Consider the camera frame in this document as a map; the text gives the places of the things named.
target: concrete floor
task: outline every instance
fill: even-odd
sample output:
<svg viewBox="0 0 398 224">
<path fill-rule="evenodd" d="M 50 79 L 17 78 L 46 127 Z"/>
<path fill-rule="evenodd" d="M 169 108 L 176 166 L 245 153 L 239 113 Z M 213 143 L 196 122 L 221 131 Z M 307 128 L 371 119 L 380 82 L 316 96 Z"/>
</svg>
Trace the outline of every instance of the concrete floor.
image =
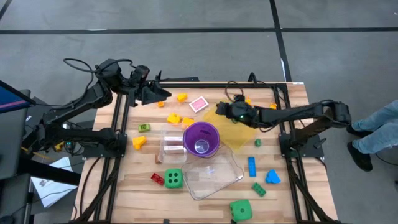
<svg viewBox="0 0 398 224">
<path fill-rule="evenodd" d="M 6 0 L 0 0 L 0 8 Z M 398 27 L 395 0 L 276 0 L 282 28 Z M 273 27 L 269 1 L 223 0 L 12 0 L 2 30 L 153 29 Z M 292 81 L 305 82 L 311 102 L 331 98 L 365 118 L 398 95 L 398 32 L 283 33 Z M 81 95 L 87 73 L 62 63 L 79 58 L 90 65 L 131 58 L 152 74 L 198 76 L 202 81 L 284 81 L 274 32 L 194 34 L 0 35 L 0 79 L 32 96 L 63 104 Z M 129 69 L 123 65 L 125 75 Z M 95 110 L 76 118 L 88 121 Z M 398 167 L 372 157 L 365 173 L 351 160 L 344 130 L 323 134 L 328 176 L 339 219 L 345 223 L 390 224 L 398 220 Z M 380 154 L 398 163 L 398 151 Z M 74 167 L 79 172 L 81 167 Z M 67 222 L 75 193 L 44 210 L 35 223 Z"/>
</svg>

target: person's leg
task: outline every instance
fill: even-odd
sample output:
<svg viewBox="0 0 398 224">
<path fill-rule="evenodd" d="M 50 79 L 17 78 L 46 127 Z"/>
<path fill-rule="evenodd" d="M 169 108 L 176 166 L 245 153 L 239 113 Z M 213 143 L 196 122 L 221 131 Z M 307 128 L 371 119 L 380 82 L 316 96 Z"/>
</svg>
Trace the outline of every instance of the person's leg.
<svg viewBox="0 0 398 224">
<path fill-rule="evenodd" d="M 354 122 L 352 128 L 355 131 L 375 131 L 394 119 L 398 119 L 398 100 L 394 100 L 368 118 Z"/>
<path fill-rule="evenodd" d="M 347 144 L 355 164 L 369 172 L 373 169 L 371 157 L 382 149 L 398 145 L 398 123 L 387 123 L 372 134 Z"/>
</svg>

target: red lego brick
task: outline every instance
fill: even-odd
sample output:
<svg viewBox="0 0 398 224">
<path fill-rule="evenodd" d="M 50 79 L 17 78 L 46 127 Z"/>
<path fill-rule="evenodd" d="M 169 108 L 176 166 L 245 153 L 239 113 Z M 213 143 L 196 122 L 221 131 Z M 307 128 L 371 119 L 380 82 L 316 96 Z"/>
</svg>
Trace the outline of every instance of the red lego brick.
<svg viewBox="0 0 398 224">
<path fill-rule="evenodd" d="M 154 180 L 155 182 L 157 182 L 158 184 L 160 184 L 161 186 L 164 185 L 164 179 L 163 177 L 157 175 L 157 174 L 153 174 L 152 177 L 150 177 L 152 180 Z"/>
</svg>

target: green lego brick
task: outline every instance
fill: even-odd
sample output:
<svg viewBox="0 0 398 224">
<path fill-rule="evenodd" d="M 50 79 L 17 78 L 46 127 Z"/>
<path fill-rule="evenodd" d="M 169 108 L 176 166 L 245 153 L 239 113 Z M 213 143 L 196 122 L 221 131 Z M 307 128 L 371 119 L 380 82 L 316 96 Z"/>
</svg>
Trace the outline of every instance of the green lego brick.
<svg viewBox="0 0 398 224">
<path fill-rule="evenodd" d="M 150 125 L 149 124 L 142 124 L 140 126 L 138 126 L 138 132 L 139 133 L 143 133 L 146 131 L 150 131 Z"/>
<path fill-rule="evenodd" d="M 253 212 L 248 200 L 231 202 L 229 206 L 231 207 L 232 219 L 236 222 L 249 220 L 253 217 Z"/>
<path fill-rule="evenodd" d="M 254 145 L 257 146 L 257 147 L 260 147 L 261 146 L 261 139 L 256 139 L 254 141 Z"/>
<path fill-rule="evenodd" d="M 165 173 L 165 186 L 167 188 L 182 187 L 182 171 L 181 169 L 168 169 Z"/>
<path fill-rule="evenodd" d="M 260 197 L 263 197 L 267 193 L 266 190 L 264 190 L 257 182 L 254 183 L 251 188 L 255 190 Z"/>
</svg>

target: wooden tabletop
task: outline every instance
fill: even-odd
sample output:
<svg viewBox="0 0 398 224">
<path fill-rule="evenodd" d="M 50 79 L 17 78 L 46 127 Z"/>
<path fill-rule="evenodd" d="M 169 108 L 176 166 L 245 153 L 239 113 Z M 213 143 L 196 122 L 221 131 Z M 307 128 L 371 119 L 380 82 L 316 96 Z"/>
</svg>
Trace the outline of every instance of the wooden tabletop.
<svg viewBox="0 0 398 224">
<path fill-rule="evenodd" d="M 307 105 L 308 98 L 305 86 L 302 83 L 287 83 L 291 106 Z M 248 141 L 241 150 L 234 154 L 240 165 L 244 168 L 242 180 L 210 195 L 203 200 L 192 199 L 187 186 L 182 189 L 170 190 L 158 185 L 150 179 L 155 172 L 162 177 L 166 169 L 181 168 L 182 164 L 156 164 L 155 155 L 159 153 L 160 130 L 166 123 L 170 113 L 177 113 L 184 117 L 201 121 L 203 115 L 213 105 L 225 98 L 224 88 L 168 88 L 173 95 L 165 102 L 164 108 L 158 108 L 156 103 L 130 108 L 126 133 L 128 142 L 126 156 L 121 160 L 118 176 L 118 186 L 114 199 L 112 223 L 162 223 L 163 219 L 170 219 L 171 223 L 229 223 L 231 212 L 229 204 L 235 200 L 248 199 L 252 206 L 253 218 L 242 223 L 295 223 L 292 195 L 290 192 L 289 178 L 284 158 L 280 155 L 280 147 L 277 136 L 279 128 L 274 128 L 268 133 L 256 130 L 255 139 L 262 140 L 262 146 L 254 146 L 254 140 Z M 230 93 L 238 93 L 237 89 L 228 90 Z M 178 93 L 187 93 L 187 101 L 183 104 L 177 102 Z M 252 100 L 253 105 L 269 107 L 274 102 L 272 90 L 266 88 L 245 88 L 244 94 Z M 189 107 L 189 102 L 204 96 L 210 106 L 195 114 Z M 94 129 L 107 128 L 111 126 L 114 110 L 114 102 L 97 111 Z M 121 103 L 118 127 L 121 125 L 123 115 L 124 98 Z M 151 131 L 144 133 L 147 142 L 140 151 L 134 150 L 131 140 L 140 136 L 138 125 L 149 123 Z M 249 177 L 248 156 L 256 158 L 257 177 Z M 76 206 L 79 208 L 81 186 L 86 177 L 88 169 L 95 159 L 85 162 L 81 175 L 80 186 L 76 197 Z M 101 159 L 93 169 L 84 193 L 83 209 L 85 209 L 98 191 L 98 186 L 103 169 Z M 333 198 L 330 192 L 328 177 L 325 167 L 316 159 L 303 158 L 308 188 L 319 206 L 330 217 L 337 219 Z M 277 185 L 266 184 L 264 178 L 267 172 L 274 169 L 281 183 Z M 260 183 L 267 191 L 261 198 L 251 186 L 254 182 Z M 300 195 L 300 204 L 303 218 L 306 218 L 303 198 Z M 106 213 L 108 204 L 108 193 L 103 200 L 101 218 Z"/>
</svg>

